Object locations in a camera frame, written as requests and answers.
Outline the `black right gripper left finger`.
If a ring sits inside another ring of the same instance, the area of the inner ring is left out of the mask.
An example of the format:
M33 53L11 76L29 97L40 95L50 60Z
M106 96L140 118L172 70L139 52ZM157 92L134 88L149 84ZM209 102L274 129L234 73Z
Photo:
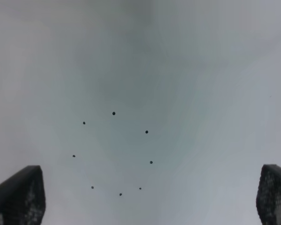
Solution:
M0 184L0 225L41 225L45 210L41 166L26 166Z

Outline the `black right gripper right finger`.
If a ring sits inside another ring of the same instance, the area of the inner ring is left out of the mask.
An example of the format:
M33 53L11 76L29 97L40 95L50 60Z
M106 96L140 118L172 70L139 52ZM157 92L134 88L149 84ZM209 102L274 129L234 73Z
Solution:
M281 167L263 165L256 196L262 225L281 225Z

